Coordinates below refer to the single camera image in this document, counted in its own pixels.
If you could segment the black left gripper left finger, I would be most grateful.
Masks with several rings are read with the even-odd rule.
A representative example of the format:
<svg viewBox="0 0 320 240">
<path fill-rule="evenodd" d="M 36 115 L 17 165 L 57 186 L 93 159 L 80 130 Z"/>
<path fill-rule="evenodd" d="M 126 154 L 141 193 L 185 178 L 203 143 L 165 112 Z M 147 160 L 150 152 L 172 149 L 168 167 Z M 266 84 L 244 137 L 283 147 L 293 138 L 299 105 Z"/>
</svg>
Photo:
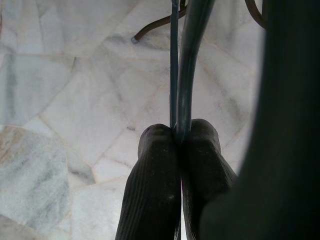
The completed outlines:
<svg viewBox="0 0 320 240">
<path fill-rule="evenodd" d="M 175 240 L 181 222 L 181 177 L 172 130 L 154 124 L 142 133 L 138 160 L 126 181 L 117 240 Z"/>
</svg>

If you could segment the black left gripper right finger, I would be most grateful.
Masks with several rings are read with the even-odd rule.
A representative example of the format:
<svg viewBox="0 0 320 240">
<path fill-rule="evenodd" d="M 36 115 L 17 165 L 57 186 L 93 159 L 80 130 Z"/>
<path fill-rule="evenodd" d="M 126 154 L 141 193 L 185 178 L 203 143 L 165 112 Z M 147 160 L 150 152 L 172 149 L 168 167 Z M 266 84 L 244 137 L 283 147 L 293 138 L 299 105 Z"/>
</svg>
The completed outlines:
<svg viewBox="0 0 320 240">
<path fill-rule="evenodd" d="M 193 119 L 181 146 L 182 205 L 186 237 L 198 240 L 200 219 L 207 203 L 226 193 L 237 175 L 221 153 L 216 129 L 204 119 Z"/>
</svg>

